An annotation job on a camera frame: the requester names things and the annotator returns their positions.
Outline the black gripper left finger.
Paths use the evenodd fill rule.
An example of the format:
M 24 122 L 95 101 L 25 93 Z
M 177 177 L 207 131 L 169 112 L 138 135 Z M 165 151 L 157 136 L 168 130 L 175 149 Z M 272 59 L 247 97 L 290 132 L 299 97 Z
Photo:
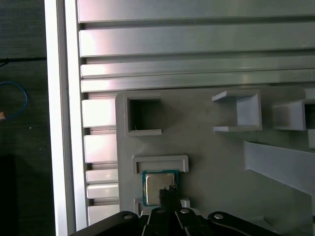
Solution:
M 120 211 L 74 233 L 75 236 L 167 236 L 169 233 L 169 193 L 159 191 L 159 206 L 149 215 L 139 217 L 131 211 Z

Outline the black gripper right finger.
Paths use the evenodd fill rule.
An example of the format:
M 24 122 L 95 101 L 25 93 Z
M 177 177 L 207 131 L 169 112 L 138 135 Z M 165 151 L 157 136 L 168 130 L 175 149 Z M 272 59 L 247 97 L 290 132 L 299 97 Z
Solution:
M 186 236 L 277 236 L 261 226 L 222 211 L 210 213 L 207 218 L 182 207 L 177 187 L 169 186 L 169 203 L 172 212 Z

